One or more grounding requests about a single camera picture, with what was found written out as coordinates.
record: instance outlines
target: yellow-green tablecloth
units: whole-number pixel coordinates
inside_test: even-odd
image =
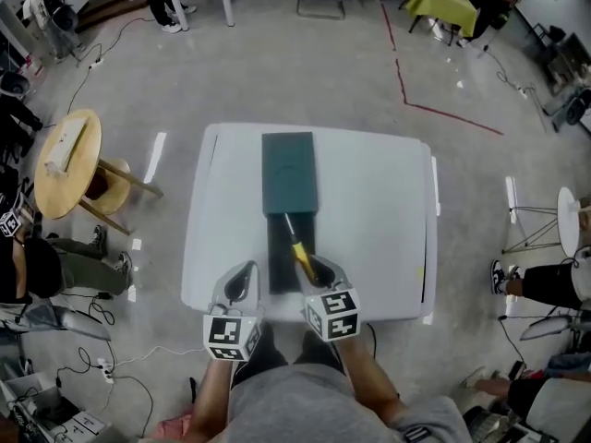
[[[430,15],[458,25],[464,36],[472,36],[478,17],[469,0],[408,0],[405,8],[415,16]]]

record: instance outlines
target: power outlet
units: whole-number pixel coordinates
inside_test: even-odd
[[[113,380],[113,363],[109,363],[105,359],[99,358],[97,359],[99,366],[101,367],[101,372],[103,373],[103,378],[107,384],[114,384],[115,381]]]

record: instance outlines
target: yellow screwdriver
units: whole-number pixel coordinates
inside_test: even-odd
[[[304,249],[304,245],[302,245],[302,242],[297,239],[296,232],[294,231],[294,226],[292,225],[291,220],[289,220],[289,215],[287,215],[287,213],[285,213],[284,215],[285,220],[287,221],[287,228],[289,228],[289,234],[292,237],[292,248],[294,249],[295,259],[297,259],[302,265],[302,268],[304,268],[304,272],[308,276],[308,280],[312,284],[316,285],[316,283],[318,282],[318,278],[316,277],[316,272],[314,272],[314,269],[310,264],[308,253],[306,252],[306,249]]]

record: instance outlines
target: black and white marker cube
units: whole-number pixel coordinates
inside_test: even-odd
[[[359,334],[359,296],[355,289],[306,297],[306,321],[324,341]]]
[[[13,210],[7,211],[0,217],[0,232],[4,236],[14,236],[21,224]]]
[[[248,361],[259,338],[256,317],[203,316],[203,342],[213,359]]]

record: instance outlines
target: concrete floor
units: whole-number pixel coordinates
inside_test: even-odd
[[[72,105],[96,111],[103,124],[104,158],[125,158],[138,177],[146,173],[156,137],[166,134],[154,176],[164,198],[134,190],[115,215],[133,233],[126,238],[109,231],[111,256],[125,249],[137,268],[135,292],[105,305],[116,318],[109,330],[118,360],[142,356],[155,345],[178,352],[201,347],[201,314],[180,300],[189,189],[201,135],[211,123],[261,122],[390,133],[430,145],[438,160],[441,204],[436,307],[429,319],[376,323],[378,360],[406,401],[453,393],[479,365],[508,371],[517,356],[495,320],[505,311],[505,299],[491,296],[488,285],[489,263],[500,255],[509,227],[505,178],[515,179],[521,205],[552,206],[561,186],[576,196],[587,194],[588,135],[578,127],[554,133],[548,120],[540,120],[531,97],[526,100],[497,78],[495,61],[475,47],[448,47],[426,19],[408,34],[412,20],[397,10],[397,2],[384,2],[394,51],[382,8],[374,0],[346,0],[347,18],[341,22],[299,18],[296,0],[233,0],[234,28],[225,26],[220,0],[184,1],[199,7],[189,17],[188,32],[170,35],[155,23],[132,23]],[[137,17],[151,15],[146,9],[111,20],[92,40],[84,35],[86,43],[109,44]],[[490,50],[511,80],[523,86],[534,82],[546,100],[544,82],[520,51],[502,38]],[[70,58],[49,69],[30,104],[47,123],[66,114],[92,59],[75,68]],[[409,102],[503,135],[404,104],[396,61]],[[31,162],[45,136],[38,135]],[[526,227],[542,220],[534,218]],[[86,241],[95,222],[75,210],[44,227],[47,233]],[[505,263],[533,266],[562,259],[561,250],[552,248],[507,257]],[[88,299],[70,299],[83,310],[88,307]],[[548,311],[548,306],[522,299],[512,313]],[[510,335],[517,339],[528,321],[508,320]],[[294,355],[300,334],[301,329],[279,327],[280,349]],[[364,336],[371,346],[367,330]],[[519,348],[536,369],[565,340],[566,335],[544,338],[519,343]],[[37,369],[50,373],[64,365],[83,368],[79,346],[93,359],[109,357],[104,343],[73,333],[37,333],[24,341]],[[158,351],[145,361],[122,365],[116,374],[141,379],[155,397],[150,431],[187,408],[188,377],[200,380],[207,362],[204,352],[174,356]],[[142,428],[149,402],[137,383],[117,383],[102,411],[109,386],[99,371],[84,376],[65,372],[62,380],[69,399],[126,435]]]

